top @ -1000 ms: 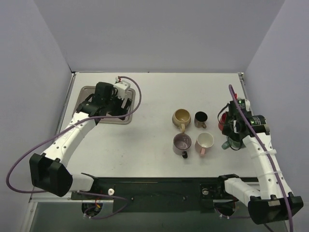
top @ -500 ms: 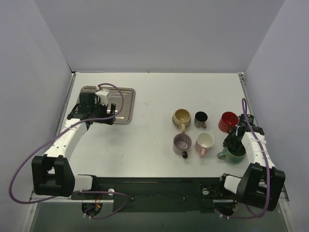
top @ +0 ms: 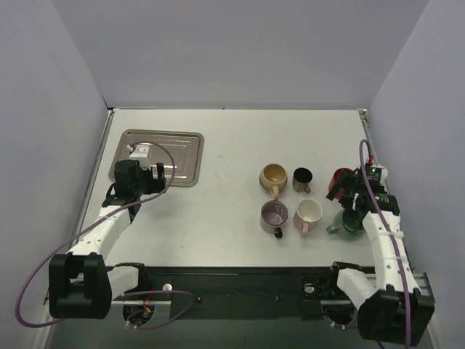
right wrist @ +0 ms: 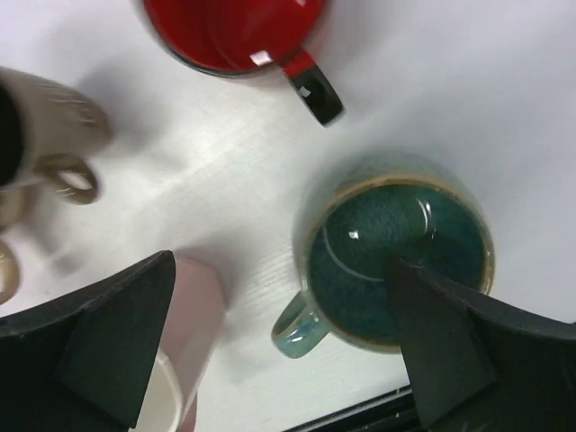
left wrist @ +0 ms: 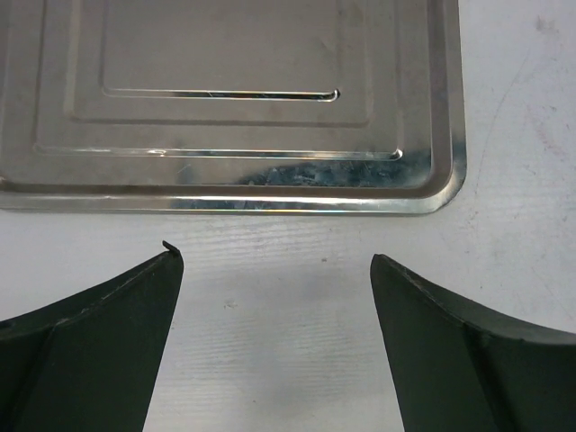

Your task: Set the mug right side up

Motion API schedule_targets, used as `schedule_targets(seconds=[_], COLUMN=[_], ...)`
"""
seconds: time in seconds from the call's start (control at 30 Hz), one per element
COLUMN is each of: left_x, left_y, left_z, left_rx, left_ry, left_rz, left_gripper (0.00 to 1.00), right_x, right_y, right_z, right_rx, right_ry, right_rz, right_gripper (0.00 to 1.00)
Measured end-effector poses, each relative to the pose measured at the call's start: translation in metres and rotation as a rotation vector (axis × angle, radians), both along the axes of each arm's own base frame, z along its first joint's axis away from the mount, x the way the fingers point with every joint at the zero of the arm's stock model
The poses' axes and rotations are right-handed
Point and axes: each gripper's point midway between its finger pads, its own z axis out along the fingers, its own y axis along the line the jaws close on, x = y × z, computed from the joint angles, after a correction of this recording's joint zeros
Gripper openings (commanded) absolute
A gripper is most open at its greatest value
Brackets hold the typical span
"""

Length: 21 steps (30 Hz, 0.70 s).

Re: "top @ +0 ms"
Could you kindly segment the green round mug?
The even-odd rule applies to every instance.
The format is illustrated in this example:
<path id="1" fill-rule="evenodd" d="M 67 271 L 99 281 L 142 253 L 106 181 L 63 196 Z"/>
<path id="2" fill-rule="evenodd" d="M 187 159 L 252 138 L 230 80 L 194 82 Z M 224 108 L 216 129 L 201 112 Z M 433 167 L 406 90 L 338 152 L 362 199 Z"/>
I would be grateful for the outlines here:
<path id="1" fill-rule="evenodd" d="M 333 222 L 326 227 L 326 232 L 345 241 L 356 241 L 362 237 L 365 230 L 353 213 L 341 210 L 336 214 Z"/>

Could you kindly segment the beige round mug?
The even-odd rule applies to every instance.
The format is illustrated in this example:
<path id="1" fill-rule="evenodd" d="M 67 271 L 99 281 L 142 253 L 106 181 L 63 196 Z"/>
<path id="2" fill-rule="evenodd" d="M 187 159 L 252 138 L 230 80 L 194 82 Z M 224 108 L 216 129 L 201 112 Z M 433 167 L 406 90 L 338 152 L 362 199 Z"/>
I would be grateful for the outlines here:
<path id="1" fill-rule="evenodd" d="M 268 164 L 259 174 L 259 184 L 262 189 L 277 200 L 288 183 L 286 170 L 279 164 Z"/>

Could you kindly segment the mauve mug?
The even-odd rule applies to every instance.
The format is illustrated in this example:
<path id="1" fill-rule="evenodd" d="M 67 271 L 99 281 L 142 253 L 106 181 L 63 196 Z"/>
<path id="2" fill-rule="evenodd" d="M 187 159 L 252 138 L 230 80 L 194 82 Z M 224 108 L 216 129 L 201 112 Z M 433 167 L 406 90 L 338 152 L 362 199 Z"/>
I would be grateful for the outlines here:
<path id="1" fill-rule="evenodd" d="M 281 201 L 271 200 L 263 204 L 260 211 L 260 226 L 276 239 L 283 237 L 283 226 L 288 220 L 288 208 Z"/>

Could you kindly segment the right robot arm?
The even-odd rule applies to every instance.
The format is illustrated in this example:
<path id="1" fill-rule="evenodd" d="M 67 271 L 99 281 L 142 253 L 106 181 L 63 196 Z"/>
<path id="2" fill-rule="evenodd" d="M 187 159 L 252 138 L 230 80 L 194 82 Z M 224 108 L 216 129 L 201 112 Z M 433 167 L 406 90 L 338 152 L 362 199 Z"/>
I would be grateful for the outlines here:
<path id="1" fill-rule="evenodd" d="M 368 237 L 376 281 L 371 283 L 359 265 L 334 262 L 324 287 L 332 297 L 348 296 L 362 338 L 415 347 L 434 313 L 434 299 L 422 293 L 413 276 L 397 199 L 384 185 L 386 173 L 381 166 L 366 164 L 342 168 L 331 180 L 326 197 L 337 200 L 342 211 L 326 230 Z"/>

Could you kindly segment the red dotted mug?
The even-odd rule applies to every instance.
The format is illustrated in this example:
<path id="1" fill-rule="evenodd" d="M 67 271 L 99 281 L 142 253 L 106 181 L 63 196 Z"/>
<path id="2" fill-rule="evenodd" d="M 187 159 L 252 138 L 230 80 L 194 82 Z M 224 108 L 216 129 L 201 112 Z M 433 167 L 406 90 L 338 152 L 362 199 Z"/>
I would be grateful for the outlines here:
<path id="1" fill-rule="evenodd" d="M 337 169 L 334 173 L 333 173 L 333 176 L 328 184 L 328 189 L 331 190 L 333 188 L 333 186 L 335 185 L 336 181 L 338 180 L 338 178 L 340 177 L 340 175 L 342 175 L 343 173 L 345 172 L 352 172 L 351 169 L 349 168 L 346 168 L 346 167 L 342 167 L 342 168 L 339 168 Z"/>

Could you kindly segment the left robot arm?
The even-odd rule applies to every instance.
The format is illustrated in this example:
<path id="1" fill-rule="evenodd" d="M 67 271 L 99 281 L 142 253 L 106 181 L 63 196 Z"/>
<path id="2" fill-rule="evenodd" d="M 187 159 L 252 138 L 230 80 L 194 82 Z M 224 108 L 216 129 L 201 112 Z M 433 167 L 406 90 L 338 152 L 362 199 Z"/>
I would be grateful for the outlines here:
<path id="1" fill-rule="evenodd" d="M 166 189 L 164 165 L 144 167 L 138 160 L 123 160 L 114 168 L 99 215 L 78 242 L 49 262 L 49 312 L 53 318 L 103 319 L 112 301 L 125 293 L 139 300 L 150 289 L 140 262 L 107 267 L 105 261 L 120 235 L 133 223 L 141 198 Z"/>

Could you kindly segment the pink faceted mug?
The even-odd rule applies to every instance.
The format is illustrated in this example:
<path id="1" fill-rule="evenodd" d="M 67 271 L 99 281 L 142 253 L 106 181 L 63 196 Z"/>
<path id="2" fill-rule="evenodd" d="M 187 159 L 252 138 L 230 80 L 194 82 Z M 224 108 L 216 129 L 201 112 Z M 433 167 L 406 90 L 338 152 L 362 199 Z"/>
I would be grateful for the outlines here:
<path id="1" fill-rule="evenodd" d="M 299 202 L 294 212 L 294 226 L 302 236 L 306 236 L 320 221 L 323 208 L 312 198 Z"/>

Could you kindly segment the brown striped small mug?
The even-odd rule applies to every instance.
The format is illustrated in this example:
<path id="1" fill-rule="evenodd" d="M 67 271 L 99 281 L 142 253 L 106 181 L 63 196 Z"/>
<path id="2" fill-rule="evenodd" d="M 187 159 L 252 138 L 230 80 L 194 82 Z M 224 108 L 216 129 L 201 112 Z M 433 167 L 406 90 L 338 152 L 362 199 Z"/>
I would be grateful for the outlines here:
<path id="1" fill-rule="evenodd" d="M 294 170 L 292 185 L 297 193 L 311 193 L 310 183 L 313 179 L 312 172 L 304 167 L 299 167 Z"/>

